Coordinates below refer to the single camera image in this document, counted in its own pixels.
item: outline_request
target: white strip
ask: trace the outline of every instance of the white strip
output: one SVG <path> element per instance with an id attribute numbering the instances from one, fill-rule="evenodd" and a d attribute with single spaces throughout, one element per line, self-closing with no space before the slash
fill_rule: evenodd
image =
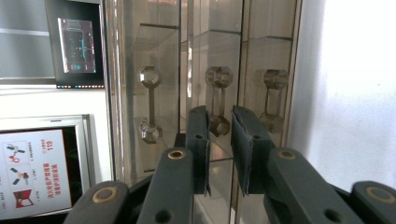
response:
<path id="1" fill-rule="evenodd" d="M 14 30 L 14 29 L 3 29 L 3 28 L 0 28 L 0 34 L 50 36 L 50 32 L 28 31 L 28 30 Z"/>

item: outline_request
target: white poster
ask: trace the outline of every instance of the white poster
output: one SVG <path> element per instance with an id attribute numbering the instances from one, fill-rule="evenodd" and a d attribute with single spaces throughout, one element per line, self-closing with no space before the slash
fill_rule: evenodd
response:
<path id="1" fill-rule="evenodd" d="M 0 134 L 0 220 L 71 207 L 62 130 Z"/>

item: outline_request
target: white wall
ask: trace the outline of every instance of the white wall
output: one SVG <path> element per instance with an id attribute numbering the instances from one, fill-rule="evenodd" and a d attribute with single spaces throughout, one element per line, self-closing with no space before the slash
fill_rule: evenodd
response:
<path id="1" fill-rule="evenodd" d="M 96 182 L 110 180 L 105 90 L 0 89 L 0 119 L 90 114 Z"/>
<path id="2" fill-rule="evenodd" d="M 396 2 L 304 0 L 288 147 L 325 179 L 396 188 Z"/>

